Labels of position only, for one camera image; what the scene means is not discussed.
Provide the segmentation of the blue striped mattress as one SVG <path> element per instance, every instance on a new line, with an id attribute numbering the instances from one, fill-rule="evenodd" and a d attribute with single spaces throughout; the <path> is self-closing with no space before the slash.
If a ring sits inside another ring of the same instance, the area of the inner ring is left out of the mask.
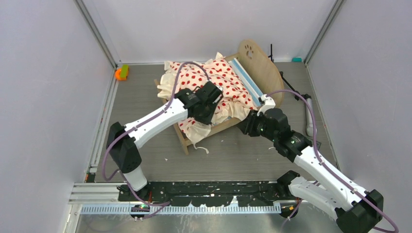
<path id="1" fill-rule="evenodd" d="M 262 104 L 260 103 L 259 98 L 263 95 L 263 92 L 253 81 L 247 71 L 243 68 L 237 58 L 233 58 L 232 60 L 228 61 L 228 63 L 233 67 L 235 73 L 241 79 L 247 91 L 251 94 L 254 105 L 257 108 L 260 108 Z"/>

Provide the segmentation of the wooden pet bed frame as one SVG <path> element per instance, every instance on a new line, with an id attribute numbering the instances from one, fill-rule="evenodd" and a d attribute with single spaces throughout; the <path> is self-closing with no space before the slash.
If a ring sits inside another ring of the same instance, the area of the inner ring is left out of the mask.
<path id="1" fill-rule="evenodd" d="M 284 88 L 278 68 L 259 45 L 249 39 L 241 41 L 237 53 L 233 55 L 223 56 L 217 53 L 215 58 L 206 62 L 194 61 L 189 65 L 166 61 L 164 63 L 165 73 L 159 81 L 155 81 L 159 91 L 157 96 L 163 102 L 171 97 L 178 69 L 182 71 L 178 74 L 177 91 L 183 88 L 194 90 L 196 87 L 202 87 L 207 78 L 223 88 L 223 99 L 216 108 L 211 125 L 198 123 L 192 118 L 174 124 L 185 155 L 189 154 L 190 145 L 240 123 L 250 110 L 259 109 L 254 105 L 251 94 L 233 67 L 228 63 L 233 58 L 239 60 L 263 94 Z"/>

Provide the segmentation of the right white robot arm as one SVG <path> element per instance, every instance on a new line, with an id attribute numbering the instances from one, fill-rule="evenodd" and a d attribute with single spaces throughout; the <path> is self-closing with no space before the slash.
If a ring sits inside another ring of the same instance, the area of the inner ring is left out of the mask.
<path id="1" fill-rule="evenodd" d="M 343 233 L 367 233 L 382 220 L 383 196 L 377 190 L 367 191 L 337 170 L 308 138 L 291 129 L 280 109 L 264 113 L 251 110 L 238 128 L 250 137 L 262 136 L 272 141 L 280 155 L 321 184 L 316 186 L 290 170 L 277 179 L 281 198 L 294 196 L 310 202 L 332 217 Z"/>

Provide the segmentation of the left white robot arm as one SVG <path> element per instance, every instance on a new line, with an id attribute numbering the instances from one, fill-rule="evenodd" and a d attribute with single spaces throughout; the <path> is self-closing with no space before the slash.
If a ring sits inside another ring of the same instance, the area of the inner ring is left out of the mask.
<path id="1" fill-rule="evenodd" d="M 222 98 L 223 88 L 208 81 L 194 90 L 180 90 L 162 107 L 139 120 L 126 125 L 115 122 L 110 126 L 106 151 L 129 183 L 132 197 L 143 201 L 149 195 L 138 150 L 158 133 L 187 118 L 210 125 Z"/>

